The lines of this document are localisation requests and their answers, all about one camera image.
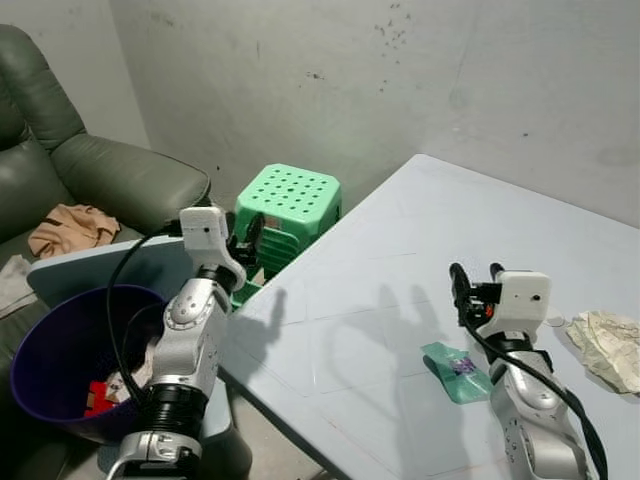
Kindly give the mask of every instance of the green leather sofa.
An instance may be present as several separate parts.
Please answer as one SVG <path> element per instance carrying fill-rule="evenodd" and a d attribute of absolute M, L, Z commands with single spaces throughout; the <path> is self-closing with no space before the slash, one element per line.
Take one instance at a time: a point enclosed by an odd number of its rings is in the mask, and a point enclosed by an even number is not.
<path fill-rule="evenodd" d="M 115 216 L 123 225 L 116 241 L 123 241 L 154 231 L 182 208 L 209 204 L 209 189 L 208 176 L 193 167 L 87 133 L 35 43 L 0 25 L 0 267 L 15 254 L 35 260 L 27 237 L 58 203 Z M 0 319 L 3 480 L 57 479 L 69 452 L 87 448 L 28 418 L 11 396 L 13 355 L 47 310 L 38 301 Z"/>

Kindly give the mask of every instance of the green plastic stool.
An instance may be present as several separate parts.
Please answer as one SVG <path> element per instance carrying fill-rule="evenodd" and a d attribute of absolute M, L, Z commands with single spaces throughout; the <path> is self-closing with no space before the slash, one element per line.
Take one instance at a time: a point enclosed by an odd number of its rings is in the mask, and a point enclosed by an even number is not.
<path fill-rule="evenodd" d="M 330 175 L 267 165 L 236 201 L 235 234 L 243 240 L 256 213 L 265 216 L 258 260 L 269 279 L 340 219 L 342 189 Z"/>

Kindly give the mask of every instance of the concrete floor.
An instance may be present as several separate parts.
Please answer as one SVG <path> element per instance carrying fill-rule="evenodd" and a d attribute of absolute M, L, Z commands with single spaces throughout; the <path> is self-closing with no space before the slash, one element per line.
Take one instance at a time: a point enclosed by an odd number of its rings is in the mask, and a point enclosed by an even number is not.
<path fill-rule="evenodd" d="M 253 452 L 248 480 L 331 480 L 244 398 L 229 393 L 236 426 Z M 110 464 L 115 453 L 115 449 L 104 448 L 100 452 L 94 448 L 77 450 L 60 480 L 103 480 L 106 475 L 99 464 Z"/>

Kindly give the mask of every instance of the white wall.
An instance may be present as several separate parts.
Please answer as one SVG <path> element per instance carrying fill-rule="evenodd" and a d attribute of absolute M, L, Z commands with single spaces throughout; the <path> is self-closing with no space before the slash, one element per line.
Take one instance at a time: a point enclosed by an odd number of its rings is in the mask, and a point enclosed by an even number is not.
<path fill-rule="evenodd" d="M 111 0 L 154 148 L 354 205 L 415 152 L 639 223 L 637 0 Z"/>
<path fill-rule="evenodd" d="M 90 133 L 149 146 L 108 0 L 2 0 L 0 23 L 38 44 Z"/>

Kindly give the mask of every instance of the white cloth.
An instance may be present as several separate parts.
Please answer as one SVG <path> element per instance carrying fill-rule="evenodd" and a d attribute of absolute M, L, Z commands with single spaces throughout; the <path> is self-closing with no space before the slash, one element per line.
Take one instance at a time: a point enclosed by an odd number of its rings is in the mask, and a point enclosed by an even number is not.
<path fill-rule="evenodd" d="M 640 327 L 631 318 L 583 312 L 567 326 L 582 363 L 618 393 L 640 393 Z"/>
<path fill-rule="evenodd" d="M 36 294 L 27 283 L 31 264 L 14 255 L 0 270 L 0 318 L 4 318 L 37 300 Z"/>

